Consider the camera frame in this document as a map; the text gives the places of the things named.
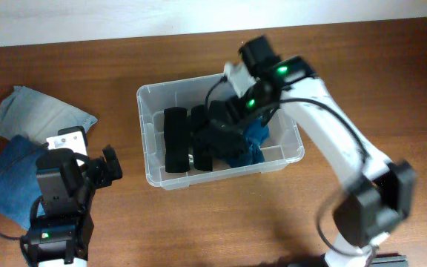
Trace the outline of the dark blue taped garment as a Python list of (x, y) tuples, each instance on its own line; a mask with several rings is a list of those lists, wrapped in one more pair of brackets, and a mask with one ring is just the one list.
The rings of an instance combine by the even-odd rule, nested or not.
[(241, 154), (237, 158), (224, 159), (224, 162), (231, 168), (255, 165), (265, 161), (265, 157), (260, 147), (270, 136), (270, 134), (269, 127), (267, 125), (262, 126), (261, 119), (262, 117), (255, 119), (244, 130), (248, 151), (245, 154)]

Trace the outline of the black taped garment bundle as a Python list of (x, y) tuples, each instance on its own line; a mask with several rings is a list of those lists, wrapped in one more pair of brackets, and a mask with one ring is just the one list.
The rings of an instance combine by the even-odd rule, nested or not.
[(199, 152), (220, 159), (237, 159), (249, 152), (240, 129), (233, 126), (225, 101), (213, 100), (191, 109), (191, 143)]

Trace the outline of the blue denim jeans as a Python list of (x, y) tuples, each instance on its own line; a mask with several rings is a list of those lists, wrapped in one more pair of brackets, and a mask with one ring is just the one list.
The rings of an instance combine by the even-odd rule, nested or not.
[(23, 136), (15, 136), (0, 156), (0, 214), (23, 229), (30, 227), (30, 209), (42, 193), (36, 179), (36, 160), (43, 154)]

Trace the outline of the light grey jeans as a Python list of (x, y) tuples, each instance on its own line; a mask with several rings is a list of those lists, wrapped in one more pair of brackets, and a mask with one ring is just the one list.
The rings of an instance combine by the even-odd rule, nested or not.
[(0, 136), (12, 139), (23, 136), (42, 144), (64, 128), (81, 126), (88, 131), (98, 119), (52, 96), (15, 85), (0, 104)]

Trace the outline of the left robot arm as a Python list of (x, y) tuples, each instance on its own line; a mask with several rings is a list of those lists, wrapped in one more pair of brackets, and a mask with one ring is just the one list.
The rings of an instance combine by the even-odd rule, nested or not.
[(94, 223), (90, 215), (96, 190), (121, 179), (114, 148), (90, 158), (69, 148), (45, 152), (36, 160), (42, 193), (30, 209), (30, 227), (20, 249), (29, 266), (86, 266)]

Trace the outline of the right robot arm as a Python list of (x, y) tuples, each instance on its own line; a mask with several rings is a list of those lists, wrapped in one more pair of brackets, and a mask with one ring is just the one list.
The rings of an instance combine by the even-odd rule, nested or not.
[(265, 36), (245, 42), (241, 63), (224, 73), (238, 102), (236, 126), (282, 111), (318, 147), (340, 187), (320, 205), (314, 224), (328, 246), (307, 266), (407, 266), (402, 255), (378, 249), (411, 213), (416, 173), (372, 145), (345, 115), (325, 82), (300, 56), (281, 59)]

